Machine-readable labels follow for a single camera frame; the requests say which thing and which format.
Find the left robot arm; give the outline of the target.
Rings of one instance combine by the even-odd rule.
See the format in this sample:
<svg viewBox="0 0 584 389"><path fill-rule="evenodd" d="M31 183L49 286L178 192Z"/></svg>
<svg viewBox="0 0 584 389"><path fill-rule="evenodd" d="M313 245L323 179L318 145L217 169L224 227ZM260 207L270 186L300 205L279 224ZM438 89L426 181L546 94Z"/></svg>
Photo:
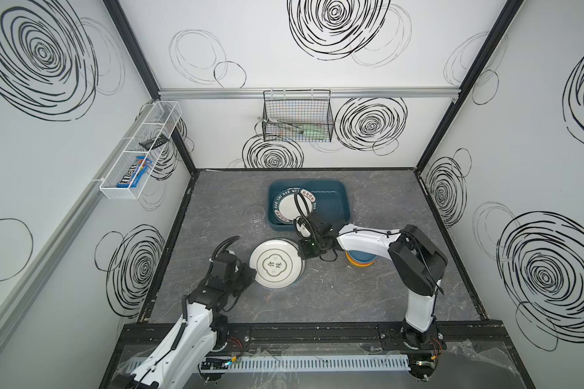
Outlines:
<svg viewBox="0 0 584 389"><path fill-rule="evenodd" d="M206 276L183 296L182 315L162 342L129 374L118 374L110 388L182 388L207 355L226 345L229 300L255 280L256 271L231 251L214 255Z"/></svg>

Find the teal rimmed white plate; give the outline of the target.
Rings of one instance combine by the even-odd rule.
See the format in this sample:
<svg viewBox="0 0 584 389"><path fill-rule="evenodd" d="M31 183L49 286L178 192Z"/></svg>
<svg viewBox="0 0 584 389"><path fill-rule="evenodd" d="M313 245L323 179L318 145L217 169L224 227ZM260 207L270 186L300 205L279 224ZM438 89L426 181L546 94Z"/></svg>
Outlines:
<svg viewBox="0 0 584 389"><path fill-rule="evenodd" d="M317 199L305 188L291 187L275 196L271 209L277 223L291 225L301 214L307 216L316 211Z"/></svg>

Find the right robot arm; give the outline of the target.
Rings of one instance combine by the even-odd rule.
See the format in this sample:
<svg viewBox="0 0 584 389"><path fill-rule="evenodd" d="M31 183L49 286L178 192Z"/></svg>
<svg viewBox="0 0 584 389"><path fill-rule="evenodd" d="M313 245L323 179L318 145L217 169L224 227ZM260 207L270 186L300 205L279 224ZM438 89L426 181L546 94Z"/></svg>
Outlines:
<svg viewBox="0 0 584 389"><path fill-rule="evenodd" d="M436 338L435 306L448 265L447 256L417 226L400 230L376 230L353 224L340 229L317 215L297 217L293 222L299 237L301 259L327 254L359 251L390 259L408 288L407 311L402 324L402 340L412 349L422 349Z"/></svg>

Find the white plate quatrefoil motif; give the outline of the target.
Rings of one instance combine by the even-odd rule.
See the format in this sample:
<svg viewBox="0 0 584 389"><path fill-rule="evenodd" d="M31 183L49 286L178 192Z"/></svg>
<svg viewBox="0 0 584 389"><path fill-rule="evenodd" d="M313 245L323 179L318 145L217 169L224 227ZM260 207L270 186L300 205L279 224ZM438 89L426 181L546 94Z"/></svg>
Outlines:
<svg viewBox="0 0 584 389"><path fill-rule="evenodd" d="M288 238L269 239L254 249L249 266L256 271L255 281L267 289L284 289L304 273L305 262L298 244Z"/></svg>

